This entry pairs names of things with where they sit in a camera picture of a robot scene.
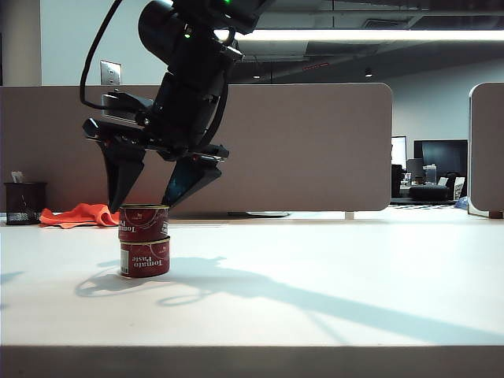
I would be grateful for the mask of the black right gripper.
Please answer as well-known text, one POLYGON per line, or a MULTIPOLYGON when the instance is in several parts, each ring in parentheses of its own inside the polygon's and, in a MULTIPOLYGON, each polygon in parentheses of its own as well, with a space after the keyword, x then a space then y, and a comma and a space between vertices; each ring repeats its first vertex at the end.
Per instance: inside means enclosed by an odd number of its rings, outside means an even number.
POLYGON ((161 200, 169 208, 221 177, 217 164, 229 151, 211 141, 227 94, 227 85, 216 94, 202 94, 167 73, 153 100, 117 89, 102 96, 99 109, 112 120, 89 118, 83 131, 102 151, 111 213, 118 211, 139 178, 146 150, 166 161, 178 160, 161 200))

